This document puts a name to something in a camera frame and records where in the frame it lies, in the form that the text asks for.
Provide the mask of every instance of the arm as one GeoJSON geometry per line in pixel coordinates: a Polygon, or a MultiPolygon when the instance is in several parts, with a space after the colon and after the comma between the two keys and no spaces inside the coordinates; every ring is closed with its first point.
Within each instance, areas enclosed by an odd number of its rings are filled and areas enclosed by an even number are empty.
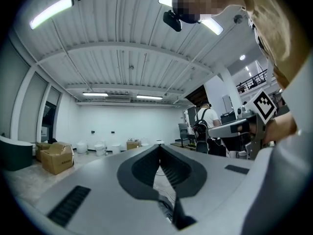
{"type": "Polygon", "coordinates": [[[217,116],[217,113],[215,111],[212,112],[212,118],[213,118],[213,124],[214,126],[221,125],[221,122],[219,120],[219,117],[217,116]]]}
{"type": "Polygon", "coordinates": [[[289,135],[296,132],[297,126],[291,115],[291,112],[283,114],[270,120],[266,126],[265,137],[263,139],[264,143],[270,141],[279,141],[289,135]]]}
{"type": "Polygon", "coordinates": [[[214,126],[219,126],[219,125],[221,125],[221,122],[219,119],[217,119],[217,120],[213,120],[213,124],[214,124],[214,126]]]}

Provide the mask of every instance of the camera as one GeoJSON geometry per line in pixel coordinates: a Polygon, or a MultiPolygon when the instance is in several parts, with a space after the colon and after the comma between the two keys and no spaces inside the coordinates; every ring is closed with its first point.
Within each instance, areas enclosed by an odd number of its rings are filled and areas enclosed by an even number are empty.
{"type": "Polygon", "coordinates": [[[164,12],[163,21],[175,31],[181,31],[181,21],[171,10],[164,12]]]}
{"type": "Polygon", "coordinates": [[[200,24],[199,19],[199,15],[179,14],[179,10],[174,8],[173,11],[165,11],[163,14],[163,21],[177,32],[181,31],[181,21],[188,24],[200,24]]]}

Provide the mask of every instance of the cardboard box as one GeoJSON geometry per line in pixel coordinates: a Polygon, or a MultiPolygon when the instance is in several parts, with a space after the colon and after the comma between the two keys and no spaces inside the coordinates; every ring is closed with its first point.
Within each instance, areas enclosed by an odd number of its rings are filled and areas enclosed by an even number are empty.
{"type": "Polygon", "coordinates": [[[48,150],[41,151],[43,169],[57,175],[73,166],[72,146],[68,143],[53,143],[48,150]]]}
{"type": "Polygon", "coordinates": [[[127,141],[126,142],[127,150],[135,149],[135,148],[137,148],[137,146],[140,147],[139,140],[137,140],[137,141],[127,141]]]}
{"type": "Polygon", "coordinates": [[[51,144],[49,143],[36,143],[36,159],[41,162],[41,151],[48,150],[51,144]]]}

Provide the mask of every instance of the hand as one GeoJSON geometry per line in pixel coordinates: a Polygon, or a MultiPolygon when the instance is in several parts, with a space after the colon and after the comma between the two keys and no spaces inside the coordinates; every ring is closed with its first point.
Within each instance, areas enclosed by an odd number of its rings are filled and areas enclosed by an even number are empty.
{"type": "MultiPolygon", "coordinates": [[[[256,124],[249,124],[250,133],[256,133],[256,124]]],[[[263,139],[263,144],[266,144],[270,141],[279,141],[285,137],[292,135],[296,132],[297,125],[291,115],[291,112],[288,112],[279,117],[271,119],[266,124],[265,136],[263,139]]],[[[238,127],[238,131],[242,131],[242,126],[238,127]]]]}
{"type": "MultiPolygon", "coordinates": [[[[250,131],[249,131],[250,134],[255,134],[256,133],[256,124],[255,123],[250,123],[249,124],[249,128],[250,128],[250,131]]],[[[238,131],[241,132],[242,130],[243,130],[243,127],[239,126],[238,127],[238,131]]]]}

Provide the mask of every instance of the concrete floor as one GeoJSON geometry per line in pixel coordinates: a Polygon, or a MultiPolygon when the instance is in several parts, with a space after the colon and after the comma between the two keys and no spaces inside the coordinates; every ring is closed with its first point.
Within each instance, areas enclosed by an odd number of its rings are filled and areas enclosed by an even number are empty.
{"type": "MultiPolygon", "coordinates": [[[[3,171],[3,173],[13,195],[34,206],[41,195],[51,186],[72,174],[80,167],[103,157],[104,156],[97,157],[95,152],[89,152],[89,154],[79,154],[75,152],[74,166],[58,175],[53,175],[44,170],[41,163],[35,159],[33,165],[30,167],[18,171],[3,171]]],[[[161,195],[166,196],[174,206],[176,197],[175,191],[171,187],[166,176],[162,175],[164,175],[164,173],[162,169],[159,168],[155,177],[154,188],[159,191],[161,195]]]]}

